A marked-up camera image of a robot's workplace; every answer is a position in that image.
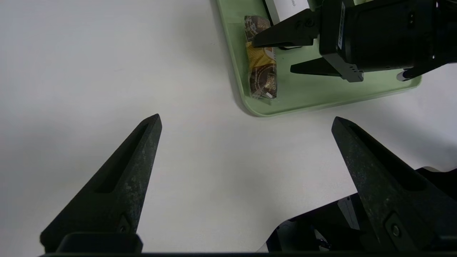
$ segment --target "white tabletop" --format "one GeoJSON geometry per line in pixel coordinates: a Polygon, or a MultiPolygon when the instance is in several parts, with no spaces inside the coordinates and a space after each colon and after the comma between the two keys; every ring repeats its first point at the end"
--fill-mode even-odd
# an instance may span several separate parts
{"type": "Polygon", "coordinates": [[[2,256],[43,253],[39,233],[155,113],[147,252],[255,251],[284,220],[355,193],[335,116],[413,168],[457,166],[457,66],[400,95],[256,118],[214,1],[2,1],[0,35],[2,256]]]}

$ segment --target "snack package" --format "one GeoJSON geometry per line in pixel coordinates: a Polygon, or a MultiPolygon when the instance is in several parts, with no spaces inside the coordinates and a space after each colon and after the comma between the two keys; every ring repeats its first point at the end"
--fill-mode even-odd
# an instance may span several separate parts
{"type": "Polygon", "coordinates": [[[270,27],[270,21],[261,16],[244,17],[244,33],[249,58],[249,86],[253,98],[275,99],[277,94],[277,71],[274,48],[254,48],[254,36],[270,27]]]}

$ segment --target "white surface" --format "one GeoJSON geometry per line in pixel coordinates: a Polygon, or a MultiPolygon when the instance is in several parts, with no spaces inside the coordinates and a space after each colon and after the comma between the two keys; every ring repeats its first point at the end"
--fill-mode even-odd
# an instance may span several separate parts
{"type": "Polygon", "coordinates": [[[256,251],[282,221],[355,193],[336,115],[413,168],[457,166],[456,66],[401,95],[255,118],[218,19],[208,0],[0,3],[2,256],[41,254],[39,233],[155,113],[138,229],[150,252],[256,251]]]}
{"type": "Polygon", "coordinates": [[[273,24],[309,8],[308,0],[265,0],[265,4],[273,24]]]}

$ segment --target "brown and gold wrapper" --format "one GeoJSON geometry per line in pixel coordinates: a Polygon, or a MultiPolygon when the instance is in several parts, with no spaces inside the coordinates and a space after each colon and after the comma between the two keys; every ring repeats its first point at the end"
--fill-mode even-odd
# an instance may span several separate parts
{"type": "Polygon", "coordinates": [[[254,48],[254,36],[270,27],[270,21],[261,16],[244,17],[244,33],[249,58],[250,95],[254,98],[274,99],[277,94],[276,57],[274,48],[254,48]]]}

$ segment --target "green tray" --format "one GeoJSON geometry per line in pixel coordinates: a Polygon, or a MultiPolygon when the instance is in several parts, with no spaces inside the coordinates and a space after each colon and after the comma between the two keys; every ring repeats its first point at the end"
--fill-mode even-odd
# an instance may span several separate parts
{"type": "Polygon", "coordinates": [[[290,65],[320,58],[313,46],[292,50],[276,49],[278,93],[275,100],[249,96],[248,57],[244,37],[244,16],[266,17],[262,0],[218,0],[236,79],[246,108],[256,116],[268,117],[299,110],[315,110],[390,95],[417,87],[422,77],[406,82],[396,79],[400,70],[365,73],[363,82],[349,83],[339,77],[293,74],[290,65]]]}

